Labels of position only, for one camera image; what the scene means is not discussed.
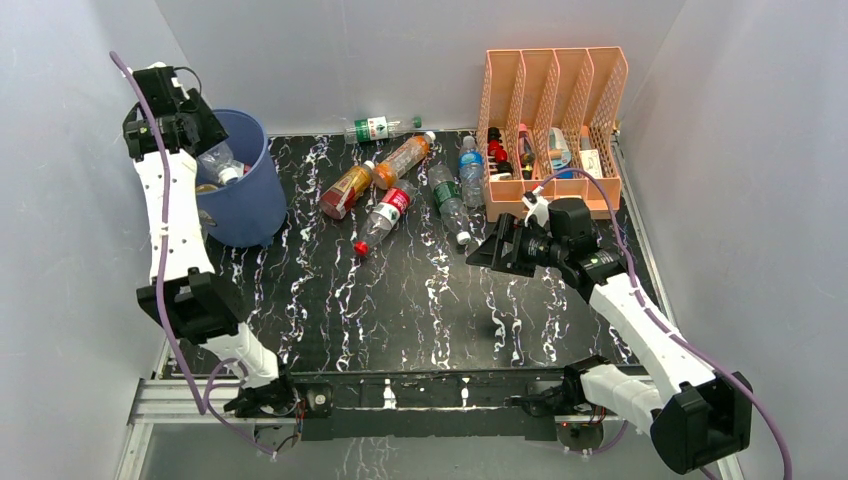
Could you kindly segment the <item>clear unlabelled plastic bottle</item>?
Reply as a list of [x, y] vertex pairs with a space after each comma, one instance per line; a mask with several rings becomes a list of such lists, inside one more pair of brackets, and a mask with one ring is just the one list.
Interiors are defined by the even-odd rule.
[[206, 179], [218, 185], [230, 185], [240, 180], [248, 167], [238, 161], [226, 142], [210, 148], [197, 157], [199, 169]]

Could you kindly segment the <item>red blue label clear bottle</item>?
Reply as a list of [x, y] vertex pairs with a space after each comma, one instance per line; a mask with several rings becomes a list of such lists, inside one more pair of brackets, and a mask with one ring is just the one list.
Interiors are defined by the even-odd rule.
[[353, 244], [354, 252], [367, 256], [382, 243], [409, 209], [417, 188], [407, 180], [398, 180], [369, 213]]

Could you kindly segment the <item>yellow juice bottle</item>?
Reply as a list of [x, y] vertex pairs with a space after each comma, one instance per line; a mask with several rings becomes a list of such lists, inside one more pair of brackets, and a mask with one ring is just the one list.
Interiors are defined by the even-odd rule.
[[201, 185], [198, 185], [195, 188], [195, 193], [196, 194], [212, 193], [212, 192], [217, 191], [218, 189], [219, 189], [219, 187], [217, 185], [214, 185], [214, 184], [201, 184]]

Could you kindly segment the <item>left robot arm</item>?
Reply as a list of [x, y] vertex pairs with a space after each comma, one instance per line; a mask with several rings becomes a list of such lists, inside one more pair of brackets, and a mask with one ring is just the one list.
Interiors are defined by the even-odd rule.
[[122, 130], [152, 247], [149, 283], [137, 301], [173, 346], [213, 353], [240, 380], [226, 411], [286, 416], [300, 401], [288, 366], [251, 331], [240, 290], [218, 275], [205, 244], [267, 246], [282, 227], [287, 202], [268, 137], [250, 115], [210, 107], [177, 74], [157, 62], [130, 75], [138, 100]]

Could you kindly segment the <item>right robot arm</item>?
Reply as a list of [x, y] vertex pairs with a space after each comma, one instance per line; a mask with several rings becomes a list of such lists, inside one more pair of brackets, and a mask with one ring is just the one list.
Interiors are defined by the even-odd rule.
[[594, 355], [568, 365], [562, 381], [513, 396], [509, 406], [531, 415], [602, 407], [649, 434], [663, 463], [686, 474], [746, 449], [752, 402], [738, 372], [723, 375], [685, 348], [684, 340], [627, 270], [628, 256], [599, 246], [584, 201], [562, 198], [525, 219], [498, 217], [467, 264], [531, 277], [556, 268], [563, 281], [604, 317], [650, 376], [643, 382]]

